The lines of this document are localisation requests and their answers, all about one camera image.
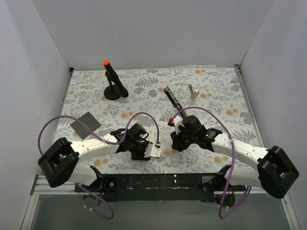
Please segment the black stapler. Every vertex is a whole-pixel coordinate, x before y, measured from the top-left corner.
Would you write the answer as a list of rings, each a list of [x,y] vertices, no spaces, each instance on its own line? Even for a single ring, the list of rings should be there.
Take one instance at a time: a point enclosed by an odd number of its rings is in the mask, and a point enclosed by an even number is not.
[[[166,94],[166,96],[168,97],[168,99],[170,100],[172,105],[177,109],[178,112],[183,109],[183,107],[181,106],[177,98],[173,95],[168,86],[164,88],[164,93]]]

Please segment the beige stapler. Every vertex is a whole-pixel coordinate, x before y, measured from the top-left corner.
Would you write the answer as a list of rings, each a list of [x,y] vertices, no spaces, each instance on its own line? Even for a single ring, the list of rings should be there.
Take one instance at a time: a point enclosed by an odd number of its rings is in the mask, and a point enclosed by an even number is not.
[[[187,90],[188,90],[189,97],[192,100],[196,99],[200,94],[198,90],[193,89],[191,84],[187,86]]]

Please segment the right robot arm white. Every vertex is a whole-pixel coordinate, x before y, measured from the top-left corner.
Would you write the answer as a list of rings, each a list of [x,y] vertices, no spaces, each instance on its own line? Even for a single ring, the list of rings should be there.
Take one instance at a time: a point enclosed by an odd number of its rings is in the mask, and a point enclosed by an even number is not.
[[[297,168],[278,146],[267,149],[229,139],[218,129],[206,129],[194,115],[170,118],[168,125],[175,129],[170,134],[172,149],[181,152],[196,144],[204,150],[234,157],[249,166],[233,170],[230,165],[223,167],[216,176],[218,187],[222,190],[234,185],[252,186],[282,199],[299,177]]]

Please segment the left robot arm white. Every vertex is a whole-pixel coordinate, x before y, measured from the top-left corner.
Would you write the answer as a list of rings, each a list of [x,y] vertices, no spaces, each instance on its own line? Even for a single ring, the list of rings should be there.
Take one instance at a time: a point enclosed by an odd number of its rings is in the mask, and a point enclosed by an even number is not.
[[[152,142],[141,140],[146,130],[134,124],[123,135],[124,129],[112,131],[98,139],[69,142],[59,138],[38,160],[50,187],[58,187],[66,182],[82,183],[90,191],[96,192],[102,186],[97,177],[99,171],[85,165],[85,161],[104,154],[130,152],[131,159],[148,161],[151,157],[160,157],[161,150]]]

